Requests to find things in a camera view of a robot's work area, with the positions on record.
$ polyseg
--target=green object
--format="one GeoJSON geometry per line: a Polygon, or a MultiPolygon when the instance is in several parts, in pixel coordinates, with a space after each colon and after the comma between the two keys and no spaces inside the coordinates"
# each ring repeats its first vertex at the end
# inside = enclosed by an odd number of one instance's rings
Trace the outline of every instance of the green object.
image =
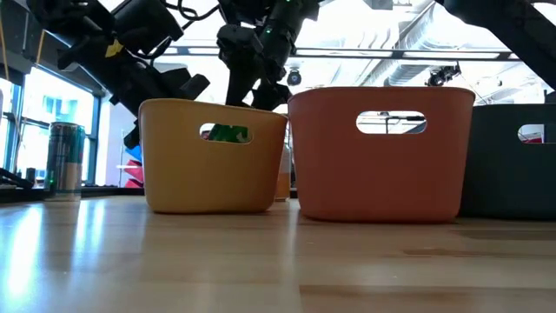
{"type": "Polygon", "coordinates": [[[246,127],[217,124],[210,131],[208,139],[226,143],[248,143],[250,135],[246,127]]]}

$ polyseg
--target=ceiling pipe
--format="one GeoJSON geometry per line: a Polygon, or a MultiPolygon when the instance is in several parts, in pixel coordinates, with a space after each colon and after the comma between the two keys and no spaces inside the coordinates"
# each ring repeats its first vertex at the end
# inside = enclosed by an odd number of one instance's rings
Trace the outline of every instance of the ceiling pipe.
{"type": "Polygon", "coordinates": [[[514,85],[513,87],[504,88],[501,90],[496,90],[490,95],[480,97],[476,102],[476,105],[486,105],[486,104],[500,104],[513,102],[513,96],[519,94],[521,91],[528,87],[533,87],[538,84],[536,80],[528,80],[520,85],[514,85]]]}
{"type": "MultiPolygon", "coordinates": [[[[367,49],[372,47],[372,45],[379,40],[379,36],[377,36],[374,32],[366,32],[363,38],[361,39],[360,44],[357,48],[367,49]]],[[[369,63],[368,60],[345,60],[338,64],[336,72],[334,73],[334,77],[328,83],[330,86],[342,86],[342,85],[349,85],[353,82],[353,73],[360,69],[363,66],[367,66],[369,63]]]]}
{"type": "MultiPolygon", "coordinates": [[[[452,42],[444,42],[438,36],[438,28],[446,28],[437,22],[439,14],[444,10],[434,2],[430,3],[415,19],[411,29],[405,32],[405,36],[396,44],[396,49],[401,50],[448,50],[457,49],[462,43],[457,43],[458,38],[454,37],[452,42]]],[[[403,85],[418,76],[423,70],[429,67],[427,64],[402,64],[396,60],[382,60],[367,76],[361,85],[365,86],[396,86],[403,85]]]]}

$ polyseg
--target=ceiling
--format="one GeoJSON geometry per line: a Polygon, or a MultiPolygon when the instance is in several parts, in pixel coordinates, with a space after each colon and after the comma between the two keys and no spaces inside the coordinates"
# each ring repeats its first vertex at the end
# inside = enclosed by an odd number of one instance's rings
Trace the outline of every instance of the ceiling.
{"type": "MultiPolygon", "coordinates": [[[[449,15],[443,7],[433,5],[431,0],[394,0],[398,6],[394,10],[371,10],[363,0],[334,0],[321,7],[318,21],[306,20],[298,37],[298,48],[328,49],[392,49],[400,47],[400,33],[409,36],[404,29],[421,14],[428,25],[413,23],[414,29],[427,37],[426,44],[409,47],[419,50],[506,50],[488,30],[464,24],[449,15]],[[427,15],[424,10],[430,9],[427,15]]],[[[102,0],[107,8],[113,9],[120,0],[102,0]]],[[[216,0],[188,0],[188,7],[200,14],[216,5],[216,0]]],[[[535,6],[550,20],[556,21],[556,6],[536,3],[535,6]]],[[[178,12],[172,11],[176,21],[186,21],[178,12]]],[[[174,46],[215,46],[217,31],[224,24],[219,14],[194,23],[174,46]]],[[[291,87],[293,93],[320,86],[383,85],[384,78],[392,72],[405,69],[408,65],[416,70],[403,85],[422,86],[429,72],[441,64],[439,61],[389,61],[377,59],[348,58],[290,58],[286,69],[299,69],[302,82],[291,87]]],[[[223,103],[228,86],[228,70],[216,57],[163,56],[157,59],[157,67],[187,66],[192,74],[205,75],[211,85],[199,97],[201,101],[223,103]]],[[[547,88],[534,73],[521,62],[460,62],[462,76],[448,85],[468,88],[477,93],[477,102],[497,103],[512,101],[533,101],[547,88]]]]}

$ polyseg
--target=black robotic arm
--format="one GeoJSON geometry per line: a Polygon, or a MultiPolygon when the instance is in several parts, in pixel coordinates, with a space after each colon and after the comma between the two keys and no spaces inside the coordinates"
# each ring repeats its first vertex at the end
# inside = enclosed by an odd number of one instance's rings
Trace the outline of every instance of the black robotic arm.
{"type": "MultiPolygon", "coordinates": [[[[435,0],[466,23],[485,27],[510,48],[551,87],[556,89],[556,27],[529,0],[435,0]]],[[[246,105],[244,97],[255,82],[253,107],[272,110],[291,96],[278,84],[284,64],[295,53],[295,40],[304,19],[318,17],[322,0],[218,0],[224,25],[217,35],[220,59],[230,69],[226,104],[246,105]],[[242,27],[241,23],[254,25],[242,27]]],[[[202,75],[187,69],[160,73],[145,58],[167,48],[172,40],[201,17],[165,0],[126,0],[108,12],[97,0],[27,0],[30,11],[53,36],[68,45],[58,66],[81,65],[137,115],[150,98],[195,99],[208,86],[202,75]],[[167,9],[179,10],[189,22],[180,27],[167,9]]],[[[139,143],[137,127],[125,139],[139,143]]]]}

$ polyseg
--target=orange bin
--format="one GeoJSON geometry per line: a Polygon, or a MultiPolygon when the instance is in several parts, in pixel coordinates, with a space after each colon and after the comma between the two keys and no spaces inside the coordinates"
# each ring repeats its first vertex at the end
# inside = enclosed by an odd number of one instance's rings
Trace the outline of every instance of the orange bin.
{"type": "Polygon", "coordinates": [[[145,196],[154,212],[255,213],[272,205],[287,118],[189,100],[139,109],[145,196]],[[207,141],[205,123],[247,127],[248,143],[207,141]]]}
{"type": "Polygon", "coordinates": [[[290,98],[297,192],[305,216],[337,222],[444,223],[460,209],[474,93],[347,87],[290,98]],[[419,134],[365,134],[364,111],[418,111],[419,134]]]}

